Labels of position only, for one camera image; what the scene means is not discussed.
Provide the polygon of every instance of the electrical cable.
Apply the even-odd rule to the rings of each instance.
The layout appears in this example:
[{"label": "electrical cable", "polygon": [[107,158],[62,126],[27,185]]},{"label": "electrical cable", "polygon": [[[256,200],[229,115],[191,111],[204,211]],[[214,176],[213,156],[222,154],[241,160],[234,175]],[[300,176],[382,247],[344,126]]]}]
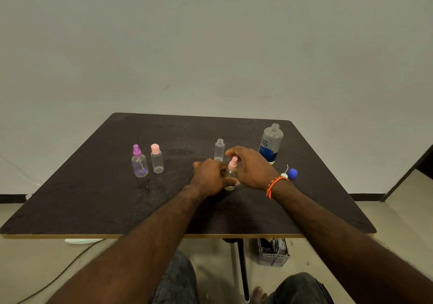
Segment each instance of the electrical cable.
[{"label": "electrical cable", "polygon": [[26,297],[25,299],[19,301],[16,304],[21,304],[24,303],[25,301],[27,301],[28,299],[32,298],[33,296],[39,294],[41,291],[45,290],[46,288],[48,288],[48,286],[52,285],[57,279],[59,279],[61,277],[61,275],[63,273],[66,272],[66,270],[77,260],[81,257],[81,255],[83,255],[85,252],[87,252],[90,248],[92,248],[93,246],[95,246],[98,243],[101,243],[102,241],[104,241],[105,239],[99,241],[99,242],[95,242],[94,244],[92,244],[91,246],[87,247],[85,250],[83,250],[76,258],[73,259],[73,261],[71,263],[69,263],[69,265],[53,280],[51,281],[48,285],[46,285],[44,288],[41,288],[40,290],[38,290],[37,292],[31,294],[30,296]]}]

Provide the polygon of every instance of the bottle cap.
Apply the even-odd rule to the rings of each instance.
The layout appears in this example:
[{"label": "bottle cap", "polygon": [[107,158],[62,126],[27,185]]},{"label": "bottle cap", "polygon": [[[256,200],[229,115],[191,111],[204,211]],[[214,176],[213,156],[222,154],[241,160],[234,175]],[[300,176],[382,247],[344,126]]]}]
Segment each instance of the bottle cap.
[{"label": "bottle cap", "polygon": [[151,145],[150,148],[152,149],[153,154],[159,154],[161,152],[159,149],[159,145],[157,145],[156,143]]},{"label": "bottle cap", "polygon": [[291,179],[295,179],[296,176],[297,176],[297,170],[295,170],[294,168],[291,168],[291,169],[289,170],[289,178],[291,178]]},{"label": "bottle cap", "polygon": [[237,165],[238,165],[238,158],[234,156],[229,163],[229,169],[234,170]]},{"label": "bottle cap", "polygon": [[138,147],[138,145],[133,145],[133,148],[134,148],[134,150],[133,150],[134,157],[140,158],[141,157],[141,150]]}]

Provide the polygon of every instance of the table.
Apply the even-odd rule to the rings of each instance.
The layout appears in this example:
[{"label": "table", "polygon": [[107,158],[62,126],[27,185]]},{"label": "table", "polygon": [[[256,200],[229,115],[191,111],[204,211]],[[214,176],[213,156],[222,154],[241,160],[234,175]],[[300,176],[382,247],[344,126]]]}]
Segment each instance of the table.
[{"label": "table", "polygon": [[[295,184],[302,192],[360,231],[376,233],[290,121],[134,113],[112,114],[0,233],[15,238],[117,238],[174,197],[191,179],[192,163],[213,158],[218,138],[224,139],[226,148],[243,145],[258,149],[263,130],[273,122],[284,132],[274,167],[280,172],[286,164],[296,168]],[[150,170],[146,177],[134,176],[131,158],[135,143],[149,167],[150,145],[160,145],[163,173]],[[244,257],[243,238],[302,237],[302,233],[264,192],[241,185],[203,201],[185,237],[236,238]],[[247,291],[242,258],[241,273]]]}]

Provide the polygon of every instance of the right hand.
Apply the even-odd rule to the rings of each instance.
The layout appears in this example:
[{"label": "right hand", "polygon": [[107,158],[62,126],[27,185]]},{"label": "right hand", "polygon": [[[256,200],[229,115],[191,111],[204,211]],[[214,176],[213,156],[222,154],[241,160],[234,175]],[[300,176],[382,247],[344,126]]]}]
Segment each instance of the right hand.
[{"label": "right hand", "polygon": [[241,146],[226,151],[229,157],[237,156],[243,162],[243,168],[238,166],[239,181],[247,187],[266,191],[269,183],[280,176],[271,164],[256,150]]}]

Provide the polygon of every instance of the pink spray nozzle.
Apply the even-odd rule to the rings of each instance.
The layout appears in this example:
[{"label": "pink spray nozzle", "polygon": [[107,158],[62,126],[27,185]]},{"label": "pink spray nozzle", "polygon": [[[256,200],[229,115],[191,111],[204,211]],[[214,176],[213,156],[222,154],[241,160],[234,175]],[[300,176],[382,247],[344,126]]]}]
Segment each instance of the pink spray nozzle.
[{"label": "pink spray nozzle", "polygon": [[229,169],[234,170],[237,165],[238,165],[238,158],[235,156],[232,158],[232,160],[229,163]]},{"label": "pink spray nozzle", "polygon": [[134,157],[140,158],[141,157],[141,150],[138,147],[138,145],[133,145],[133,148],[134,148],[134,150],[133,150]]},{"label": "pink spray nozzle", "polygon": [[152,149],[153,154],[159,154],[161,152],[159,149],[159,145],[157,145],[156,143],[151,145],[150,148]]}]

